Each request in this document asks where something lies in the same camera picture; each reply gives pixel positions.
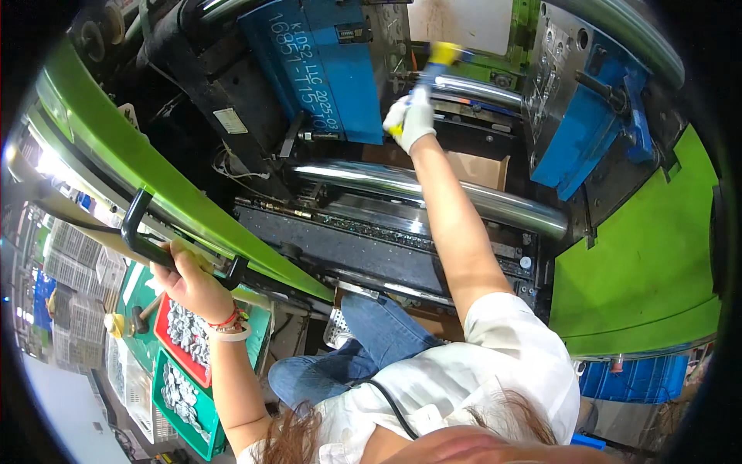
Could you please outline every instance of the green work surface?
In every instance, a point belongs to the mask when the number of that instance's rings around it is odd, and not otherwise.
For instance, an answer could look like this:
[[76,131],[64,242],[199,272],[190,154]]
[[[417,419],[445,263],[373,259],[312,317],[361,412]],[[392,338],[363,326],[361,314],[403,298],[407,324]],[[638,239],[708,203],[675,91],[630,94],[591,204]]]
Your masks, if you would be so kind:
[[556,258],[549,326],[572,356],[667,348],[716,332],[709,217],[718,180],[692,126],[675,146],[680,171],[657,170],[598,227]]
[[[116,312],[123,314],[124,317],[131,317],[131,308],[141,306],[146,308],[155,298],[154,290],[147,285],[152,280],[152,273],[149,268],[142,264],[132,263],[126,271],[124,285],[119,297],[119,304]],[[241,301],[237,302],[241,309],[245,310],[250,318],[249,323],[252,328],[252,334],[246,340],[247,353],[250,356],[252,368],[261,366],[260,360],[265,356],[266,343],[269,332],[271,313],[263,308],[256,306],[246,307]],[[142,367],[152,374],[154,363],[157,360],[157,351],[162,346],[160,340],[154,335],[154,320],[157,317],[155,310],[150,314],[148,320],[149,332],[135,333],[132,337],[124,337],[124,343],[134,355],[134,358]]]

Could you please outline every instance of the white bangle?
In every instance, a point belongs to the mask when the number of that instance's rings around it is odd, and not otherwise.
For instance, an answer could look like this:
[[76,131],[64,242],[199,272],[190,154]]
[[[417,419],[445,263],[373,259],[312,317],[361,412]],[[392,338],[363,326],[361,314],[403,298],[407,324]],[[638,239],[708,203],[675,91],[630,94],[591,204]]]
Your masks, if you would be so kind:
[[243,321],[240,325],[244,330],[239,333],[218,332],[213,327],[208,326],[206,328],[206,332],[209,335],[209,340],[214,340],[217,342],[241,342],[242,340],[247,340],[247,338],[250,337],[250,335],[252,334],[252,328],[250,327],[250,324],[247,323],[247,321]]

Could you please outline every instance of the green machine frame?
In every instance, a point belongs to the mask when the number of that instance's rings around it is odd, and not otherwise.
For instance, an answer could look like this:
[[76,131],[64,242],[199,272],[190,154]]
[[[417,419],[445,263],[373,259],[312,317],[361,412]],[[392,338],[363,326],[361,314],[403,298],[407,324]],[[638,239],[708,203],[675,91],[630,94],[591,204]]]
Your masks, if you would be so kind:
[[181,230],[227,258],[324,301],[333,292],[255,237],[178,172],[93,80],[67,40],[49,55],[36,85],[45,109],[71,141],[79,137],[134,189],[144,189]]

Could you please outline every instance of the fluorescent light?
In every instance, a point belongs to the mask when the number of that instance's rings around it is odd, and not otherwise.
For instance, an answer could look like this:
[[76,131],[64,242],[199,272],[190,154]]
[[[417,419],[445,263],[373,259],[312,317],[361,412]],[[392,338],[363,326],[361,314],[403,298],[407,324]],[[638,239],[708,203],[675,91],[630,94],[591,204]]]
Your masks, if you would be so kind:
[[51,148],[46,148],[42,152],[36,170],[42,174],[52,174],[54,177],[65,181],[73,178],[73,176],[70,176],[70,168]]

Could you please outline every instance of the black handle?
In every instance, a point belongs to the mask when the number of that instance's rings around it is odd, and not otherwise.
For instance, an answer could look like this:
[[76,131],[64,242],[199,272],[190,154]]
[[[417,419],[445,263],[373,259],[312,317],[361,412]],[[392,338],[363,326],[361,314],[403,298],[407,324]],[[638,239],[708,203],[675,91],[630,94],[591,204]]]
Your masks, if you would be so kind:
[[[147,206],[149,206],[151,201],[152,194],[145,192],[144,189],[139,189],[137,195],[131,201],[129,210],[126,212],[124,222],[121,225],[121,239],[136,254],[147,258],[155,264],[177,272],[175,261],[170,253],[137,233],[137,227],[139,227],[139,223],[147,212]],[[242,281],[248,262],[247,258],[236,255],[232,261],[232,265],[229,267],[227,276],[225,278],[215,276],[215,278],[227,290],[232,291]]]

